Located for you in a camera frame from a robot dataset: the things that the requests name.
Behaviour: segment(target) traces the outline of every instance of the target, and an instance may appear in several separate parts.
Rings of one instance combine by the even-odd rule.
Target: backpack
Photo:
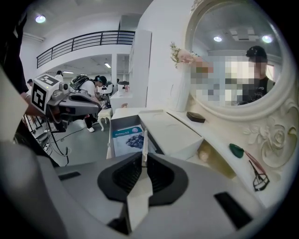
[[[92,79],[90,79],[88,76],[85,75],[79,75],[70,82],[70,87],[73,88],[75,91],[80,90],[80,86],[85,82]]]

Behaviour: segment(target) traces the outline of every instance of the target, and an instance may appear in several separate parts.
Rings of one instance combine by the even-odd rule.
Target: white pillar
[[[112,62],[111,62],[111,82],[114,84],[114,92],[116,92],[117,85],[117,54],[112,54]]]

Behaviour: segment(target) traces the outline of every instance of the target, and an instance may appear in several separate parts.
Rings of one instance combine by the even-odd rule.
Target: blueberry image
[[[139,135],[135,135],[135,136],[132,136],[131,138],[129,138],[126,142],[126,145],[133,147],[133,148],[142,149],[143,141],[144,141],[144,137],[141,134],[139,134]]]

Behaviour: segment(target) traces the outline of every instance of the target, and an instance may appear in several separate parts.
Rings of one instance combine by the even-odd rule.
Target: gray floor
[[[86,127],[84,120],[77,120],[68,126],[65,133],[57,133],[54,136],[57,141],[57,145],[63,154],[65,154],[66,147],[71,149],[71,153],[68,155],[70,160],[68,165],[77,165],[98,160],[106,160],[110,124],[109,121],[107,124],[105,124],[104,119],[102,119],[102,123],[104,126],[104,131],[101,131],[101,126],[99,123],[97,123],[93,125],[95,131],[91,133],[87,130],[87,128],[84,128]],[[44,123],[43,129],[37,129],[34,136],[37,137],[38,135],[42,134],[45,129],[46,124]],[[80,129],[82,130],[67,136],[68,134]],[[52,143],[48,154],[60,166],[65,166],[67,163],[67,158],[60,156],[52,149],[53,147],[57,152],[59,152],[52,138],[50,142]]]

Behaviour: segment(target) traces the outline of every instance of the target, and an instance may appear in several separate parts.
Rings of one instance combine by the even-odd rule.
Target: brown soap bar
[[[194,113],[194,112],[187,112],[187,117],[189,118],[189,120],[194,121],[194,122],[198,122],[198,123],[204,123],[205,120],[206,120],[200,114],[197,114],[197,113]]]

